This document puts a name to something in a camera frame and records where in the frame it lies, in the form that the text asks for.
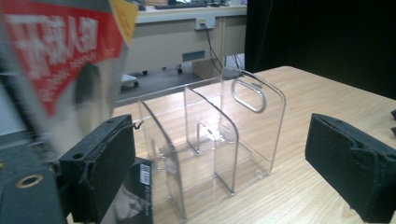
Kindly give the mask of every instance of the light wood tabletop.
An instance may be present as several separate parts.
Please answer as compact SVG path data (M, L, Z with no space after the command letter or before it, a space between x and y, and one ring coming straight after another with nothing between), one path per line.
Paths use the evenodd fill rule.
M272 173L189 223L362 223L305 160L309 122L312 113L335 117L396 148L390 130L396 127L390 114L396 101L292 67L256 75L287 100ZM137 107L126 105L116 108L114 116L134 113ZM135 137L136 148L143 144L140 137Z

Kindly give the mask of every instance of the clear acrylic file organizer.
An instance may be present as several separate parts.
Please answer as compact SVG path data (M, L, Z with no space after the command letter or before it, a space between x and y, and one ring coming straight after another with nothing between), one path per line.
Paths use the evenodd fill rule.
M156 217L185 222L269 175L283 93L248 72L139 97Z

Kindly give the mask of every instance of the electrical outlet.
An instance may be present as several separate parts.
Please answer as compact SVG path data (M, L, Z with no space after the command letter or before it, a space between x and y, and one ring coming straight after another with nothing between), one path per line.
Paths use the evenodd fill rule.
M195 19L195 30L204 30L205 24L207 29L215 28L216 18L215 17L199 17Z

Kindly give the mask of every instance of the acrylic handle cutout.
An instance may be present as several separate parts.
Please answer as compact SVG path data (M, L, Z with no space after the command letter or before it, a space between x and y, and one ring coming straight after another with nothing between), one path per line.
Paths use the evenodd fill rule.
M236 91L235 91L235 85L236 85L237 83L240 84L240 85L242 85L242 86L244 86L244 87L246 87L246 88L249 88L249 89L253 90L254 92L256 92L256 93L260 96L260 99L261 99L261 106L260 106L259 108L256 108L256 107L254 107L253 105L248 104L247 102L241 100L241 99L238 97L238 94L237 94ZM252 84L249 84L249 83L247 83L247 82L245 82L245 81L243 81L243 80L240 80L240 79L234 80L234 81L233 81L233 84L232 84L232 86L231 86L231 92L232 92L233 98L235 99L236 102L238 102L239 104L245 106L247 109L253 111L253 112L256 113L256 114L262 113L262 112L265 110L265 107L267 107L267 100L265 99L265 94L264 94L264 92L262 92L262 90L260 90L258 87L254 86L254 85L252 85Z

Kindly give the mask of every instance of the dark gray foam pad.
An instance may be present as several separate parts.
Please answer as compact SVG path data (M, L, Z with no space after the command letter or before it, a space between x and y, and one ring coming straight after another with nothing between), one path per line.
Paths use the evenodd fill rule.
M396 150L355 127L313 114L308 162L365 222L390 222L396 208Z

